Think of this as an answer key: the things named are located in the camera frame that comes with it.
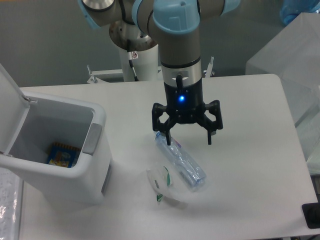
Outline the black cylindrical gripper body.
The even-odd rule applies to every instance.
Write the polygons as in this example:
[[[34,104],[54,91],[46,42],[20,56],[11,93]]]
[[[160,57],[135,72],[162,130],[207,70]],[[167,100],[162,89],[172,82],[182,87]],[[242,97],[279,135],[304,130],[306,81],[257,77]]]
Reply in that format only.
[[[204,115],[203,83],[200,79],[195,84],[178,89],[164,84],[166,95],[166,113],[178,124],[194,124],[196,118]]]

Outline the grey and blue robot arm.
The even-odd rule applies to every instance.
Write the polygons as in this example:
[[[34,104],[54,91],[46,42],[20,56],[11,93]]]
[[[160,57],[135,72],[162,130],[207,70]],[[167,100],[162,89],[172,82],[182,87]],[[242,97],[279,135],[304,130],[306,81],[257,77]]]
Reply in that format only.
[[[158,45],[166,105],[152,107],[152,128],[171,143],[176,124],[197,123],[211,138],[223,128],[218,100],[203,99],[199,25],[239,6],[238,0],[80,0],[88,22],[102,27],[118,21],[137,27]]]

